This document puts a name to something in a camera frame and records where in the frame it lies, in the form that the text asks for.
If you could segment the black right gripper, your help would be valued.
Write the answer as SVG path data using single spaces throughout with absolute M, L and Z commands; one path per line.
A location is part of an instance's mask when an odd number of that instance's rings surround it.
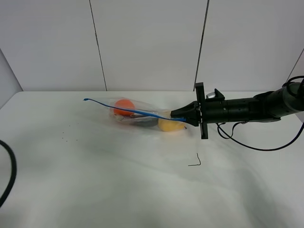
M 201 138 L 208 139 L 208 124 L 228 121 L 227 102 L 226 100 L 206 102 L 203 82 L 195 84 L 195 91 L 197 101 L 171 111 L 171 118 L 185 118 L 185 123 L 195 127 L 200 126 Z

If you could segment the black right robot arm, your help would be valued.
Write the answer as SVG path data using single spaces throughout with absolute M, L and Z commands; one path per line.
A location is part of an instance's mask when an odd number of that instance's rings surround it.
M 304 110 L 304 85 L 300 82 L 287 82 L 276 91 L 230 100 L 217 89 L 206 95 L 203 83 L 197 83 L 195 90 L 197 99 L 171 111 L 171 117 L 200 127 L 202 139 L 208 138 L 208 124 L 276 122 Z

